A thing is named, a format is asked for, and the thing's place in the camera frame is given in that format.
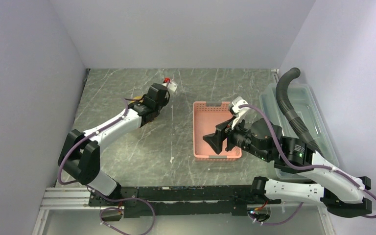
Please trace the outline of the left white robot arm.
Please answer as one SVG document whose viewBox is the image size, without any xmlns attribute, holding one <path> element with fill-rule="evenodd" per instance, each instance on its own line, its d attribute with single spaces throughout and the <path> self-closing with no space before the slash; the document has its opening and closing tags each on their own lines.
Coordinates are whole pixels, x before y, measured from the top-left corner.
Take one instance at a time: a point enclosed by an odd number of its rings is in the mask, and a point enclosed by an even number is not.
<svg viewBox="0 0 376 235">
<path fill-rule="evenodd" d="M 58 183 L 80 183 L 102 194 L 106 204 L 116 205 L 122 198 L 122 186 L 101 169 L 102 152 L 120 137 L 152 122 L 176 90 L 177 84 L 166 78 L 152 84 L 141 97 L 125 99 L 125 108 L 106 122 L 83 132 L 71 130 L 58 160 Z"/>
</svg>

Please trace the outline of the pink perforated plastic basket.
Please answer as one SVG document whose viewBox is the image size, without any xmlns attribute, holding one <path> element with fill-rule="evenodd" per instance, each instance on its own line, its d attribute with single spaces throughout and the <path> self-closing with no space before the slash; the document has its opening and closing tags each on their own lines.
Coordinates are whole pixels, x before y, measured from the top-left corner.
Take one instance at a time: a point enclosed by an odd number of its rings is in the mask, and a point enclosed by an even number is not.
<svg viewBox="0 0 376 235">
<path fill-rule="evenodd" d="M 229 102 L 195 101 L 193 103 L 193 154 L 198 161 L 236 161 L 241 158 L 239 147 L 226 151 L 227 141 L 223 141 L 223 151 L 216 154 L 203 140 L 204 135 L 213 134 L 215 126 L 232 117 Z"/>
</svg>

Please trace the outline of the clear zip bag blue zipper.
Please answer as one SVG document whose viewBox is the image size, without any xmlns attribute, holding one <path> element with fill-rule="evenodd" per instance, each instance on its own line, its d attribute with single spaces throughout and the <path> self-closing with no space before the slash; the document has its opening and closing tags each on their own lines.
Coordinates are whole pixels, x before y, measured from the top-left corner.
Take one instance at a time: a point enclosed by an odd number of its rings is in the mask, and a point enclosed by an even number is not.
<svg viewBox="0 0 376 235">
<path fill-rule="evenodd" d="M 141 102 L 144 99 L 144 95 L 136 96 L 130 100 L 130 102 Z"/>
</svg>

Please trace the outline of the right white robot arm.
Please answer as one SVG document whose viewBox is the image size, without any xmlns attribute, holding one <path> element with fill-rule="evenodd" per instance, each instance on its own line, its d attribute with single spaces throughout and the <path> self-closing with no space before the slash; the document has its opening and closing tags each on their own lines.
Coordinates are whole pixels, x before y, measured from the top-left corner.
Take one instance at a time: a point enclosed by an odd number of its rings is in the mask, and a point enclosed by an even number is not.
<svg viewBox="0 0 376 235">
<path fill-rule="evenodd" d="M 300 139 L 285 137 L 282 128 L 261 118 L 250 128 L 231 118 L 215 127 L 215 132 L 202 139 L 216 153 L 235 147 L 274 167 L 295 173 L 312 181 L 311 184 L 281 182 L 267 177 L 255 177 L 250 196 L 256 203 L 266 201 L 296 201 L 323 205 L 340 217 L 371 217 L 372 202 L 366 198 L 371 188 L 368 177 L 351 176 L 322 157 Z"/>
</svg>

